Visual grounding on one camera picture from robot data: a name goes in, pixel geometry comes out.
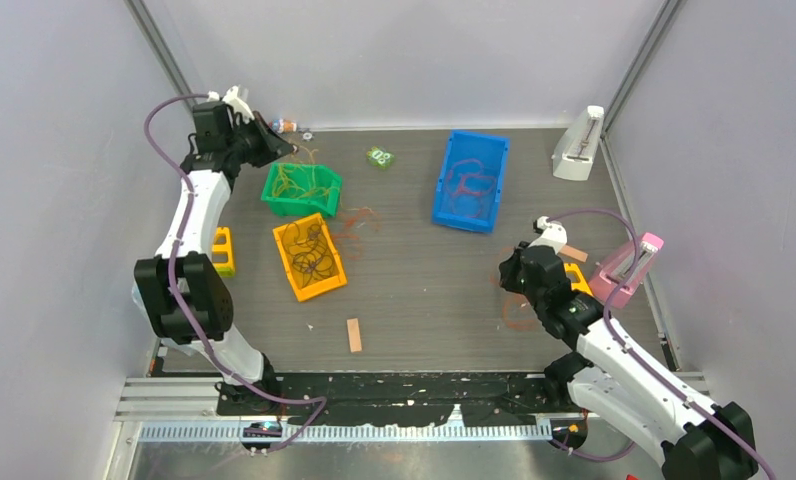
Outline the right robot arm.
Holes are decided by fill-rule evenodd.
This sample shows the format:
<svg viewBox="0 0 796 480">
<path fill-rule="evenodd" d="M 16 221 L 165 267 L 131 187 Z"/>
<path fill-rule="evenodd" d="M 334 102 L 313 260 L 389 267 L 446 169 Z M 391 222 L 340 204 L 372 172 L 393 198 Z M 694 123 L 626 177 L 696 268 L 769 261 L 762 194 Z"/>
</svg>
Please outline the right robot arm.
<svg viewBox="0 0 796 480">
<path fill-rule="evenodd" d="M 573 288 L 551 247 L 522 242 L 498 272 L 500 287 L 523 296 L 542 327 L 571 350 L 543 372 L 551 406 L 598 414 L 665 479 L 750 479 L 759 472 L 750 415 L 735 402 L 715 403 L 650 357 L 598 299 Z"/>
</svg>

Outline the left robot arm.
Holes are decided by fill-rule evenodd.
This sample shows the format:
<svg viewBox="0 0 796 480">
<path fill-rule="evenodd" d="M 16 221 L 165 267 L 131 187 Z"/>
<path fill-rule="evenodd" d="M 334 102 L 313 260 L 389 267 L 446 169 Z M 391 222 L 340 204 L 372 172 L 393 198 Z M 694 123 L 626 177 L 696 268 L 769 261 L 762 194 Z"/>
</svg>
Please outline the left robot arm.
<svg viewBox="0 0 796 480">
<path fill-rule="evenodd" d="M 235 91 L 191 94 L 189 151 L 173 160 L 149 143 L 179 178 L 172 222 L 155 253 L 134 265 L 134 290 L 155 335 L 204 356 L 226 383 L 242 385 L 254 412 L 272 412 L 281 398 L 269 365 L 234 325 L 234 305 L 212 262 L 221 214 L 245 166 L 261 168 L 295 153 Z"/>
</svg>

